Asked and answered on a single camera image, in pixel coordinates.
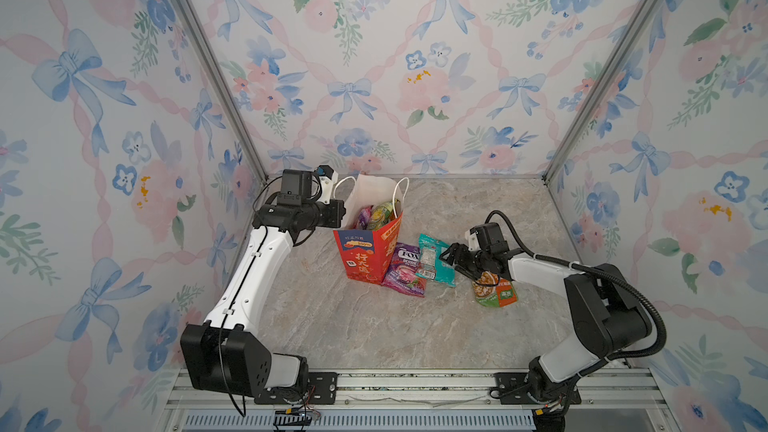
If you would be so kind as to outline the teal mint candy bag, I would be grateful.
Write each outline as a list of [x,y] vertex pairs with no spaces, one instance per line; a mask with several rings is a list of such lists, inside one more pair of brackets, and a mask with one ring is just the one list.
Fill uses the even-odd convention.
[[419,265],[416,275],[446,286],[455,287],[455,271],[440,256],[449,245],[427,234],[419,237]]

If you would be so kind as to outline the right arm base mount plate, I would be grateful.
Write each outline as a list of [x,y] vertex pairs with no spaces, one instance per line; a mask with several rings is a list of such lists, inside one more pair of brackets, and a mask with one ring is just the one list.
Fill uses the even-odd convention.
[[493,378],[489,396],[503,405],[555,406],[564,405],[566,400],[571,405],[582,403],[579,391],[569,381],[554,383],[536,372],[497,372]]

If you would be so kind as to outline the purple Fox's berries bag front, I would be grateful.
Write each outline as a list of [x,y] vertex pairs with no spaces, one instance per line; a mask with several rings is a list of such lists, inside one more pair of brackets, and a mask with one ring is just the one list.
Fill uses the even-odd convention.
[[356,230],[366,230],[372,220],[373,206],[367,206],[360,210],[355,220],[354,228]]

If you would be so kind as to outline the green orange soup packet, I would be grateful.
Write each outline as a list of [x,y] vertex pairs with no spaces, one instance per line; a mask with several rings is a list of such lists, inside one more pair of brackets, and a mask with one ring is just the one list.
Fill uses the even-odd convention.
[[503,308],[518,301],[510,281],[487,271],[473,283],[472,288],[476,302],[484,307]]

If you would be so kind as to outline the purple fox's berries bag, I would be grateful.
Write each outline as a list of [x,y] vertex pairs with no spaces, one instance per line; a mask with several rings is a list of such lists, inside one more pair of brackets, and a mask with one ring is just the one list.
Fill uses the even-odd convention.
[[426,279],[418,275],[419,269],[420,249],[397,242],[381,285],[403,295],[424,298]]
[[373,206],[367,206],[360,210],[355,220],[354,228],[356,230],[366,230],[372,220]]

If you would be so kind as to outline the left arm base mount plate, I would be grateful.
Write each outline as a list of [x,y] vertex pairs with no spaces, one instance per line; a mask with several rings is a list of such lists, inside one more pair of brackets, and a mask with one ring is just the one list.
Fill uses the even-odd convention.
[[254,398],[257,405],[299,406],[333,405],[338,391],[339,374],[336,372],[308,372],[300,374],[291,387],[265,389]]

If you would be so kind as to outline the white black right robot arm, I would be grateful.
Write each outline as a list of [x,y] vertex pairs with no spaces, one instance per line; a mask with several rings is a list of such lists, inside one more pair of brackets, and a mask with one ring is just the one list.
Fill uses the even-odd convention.
[[451,244],[439,259],[474,282],[494,274],[568,303],[572,333],[531,360],[522,385],[495,387],[491,395],[498,400],[526,395],[544,406],[566,405],[581,378],[615,360],[653,355],[666,343],[659,312],[611,264],[585,266],[536,253],[522,241],[511,246],[500,225],[491,221],[471,228],[464,243]]

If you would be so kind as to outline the green Fox's spring tea bag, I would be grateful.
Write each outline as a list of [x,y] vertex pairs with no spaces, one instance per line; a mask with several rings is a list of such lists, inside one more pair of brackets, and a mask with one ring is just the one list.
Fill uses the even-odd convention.
[[367,223],[366,229],[369,231],[379,230],[394,221],[396,218],[396,204],[392,201],[382,203],[372,209],[371,217]]

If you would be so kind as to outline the red paper gift bag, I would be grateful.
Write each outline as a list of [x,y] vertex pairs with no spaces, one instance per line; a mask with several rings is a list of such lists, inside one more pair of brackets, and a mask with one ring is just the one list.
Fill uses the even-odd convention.
[[[352,189],[344,200],[346,212],[342,226],[334,231],[337,248],[349,279],[379,285],[389,268],[398,240],[410,179],[394,180],[364,174],[348,179],[352,182]],[[396,204],[397,218],[394,221],[376,231],[354,228],[362,208],[376,207],[389,201]]]

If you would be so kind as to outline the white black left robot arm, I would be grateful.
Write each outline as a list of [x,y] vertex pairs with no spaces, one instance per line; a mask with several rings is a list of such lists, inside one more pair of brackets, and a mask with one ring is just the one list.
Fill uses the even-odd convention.
[[247,246],[222,297],[202,324],[186,326],[181,335],[194,389],[230,398],[306,400],[306,358],[270,351],[258,339],[258,326],[277,273],[300,235],[340,228],[345,207],[333,196],[338,181],[328,165],[282,173],[279,191],[254,214]]

